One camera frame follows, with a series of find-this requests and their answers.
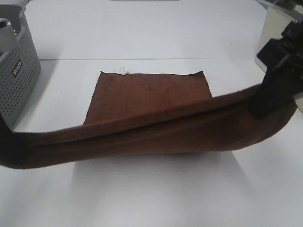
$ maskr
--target white table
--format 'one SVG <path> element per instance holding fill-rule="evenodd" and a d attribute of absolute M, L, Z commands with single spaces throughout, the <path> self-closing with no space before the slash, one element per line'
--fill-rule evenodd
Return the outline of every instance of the white table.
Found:
<path fill-rule="evenodd" d="M 252 0 L 36 0 L 26 13 L 44 60 L 17 131 L 81 124 L 99 71 L 121 65 L 130 73 L 204 70 L 213 96 L 264 75 L 253 58 L 266 12 Z M 234 152 L 0 167 L 0 226 L 297 227 L 302 128 L 297 111 L 277 135 Z"/>

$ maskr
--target gray plastic basket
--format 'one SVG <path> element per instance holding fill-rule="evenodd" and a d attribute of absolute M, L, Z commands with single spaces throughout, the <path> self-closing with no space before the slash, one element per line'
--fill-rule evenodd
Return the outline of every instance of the gray plastic basket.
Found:
<path fill-rule="evenodd" d="M 9 127 L 27 103 L 41 69 L 24 11 L 25 7 L 0 4 L 0 18 L 10 21 L 17 39 L 13 40 L 17 48 L 0 53 L 0 113 Z M 6 34 L 2 33 L 0 41 L 4 47 L 12 45 Z"/>

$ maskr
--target black clamp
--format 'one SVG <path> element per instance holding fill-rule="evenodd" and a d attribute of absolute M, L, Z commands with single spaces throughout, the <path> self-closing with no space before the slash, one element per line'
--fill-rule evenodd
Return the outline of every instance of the black clamp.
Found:
<path fill-rule="evenodd" d="M 291 22 L 282 36 L 271 39 L 257 55 L 267 71 L 249 102 L 256 118 L 266 117 L 303 92 L 303 23 Z"/>

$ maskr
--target care label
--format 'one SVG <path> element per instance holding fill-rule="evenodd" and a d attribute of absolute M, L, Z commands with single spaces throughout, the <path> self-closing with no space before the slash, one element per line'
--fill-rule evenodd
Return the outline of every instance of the care label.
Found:
<path fill-rule="evenodd" d="M 125 66 L 121 66 L 121 68 L 119 69 L 119 71 L 118 71 L 118 73 L 117 74 L 120 74 L 120 75 L 126 75 L 126 73 L 127 73 L 127 71 L 128 71 L 128 68 L 127 67 L 125 67 Z"/>

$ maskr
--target brown microfiber cloth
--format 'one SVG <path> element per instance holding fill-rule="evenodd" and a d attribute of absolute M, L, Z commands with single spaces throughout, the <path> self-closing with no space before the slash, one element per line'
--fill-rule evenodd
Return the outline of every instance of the brown microfiber cloth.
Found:
<path fill-rule="evenodd" d="M 241 149 L 274 135 L 296 110 L 291 102 L 253 118 L 247 103 L 257 88 L 212 98 L 202 72 L 101 73 L 84 125 L 47 133 L 0 131 L 25 151 L 10 158 L 1 151 L 0 162 L 33 168 L 115 155 Z"/>

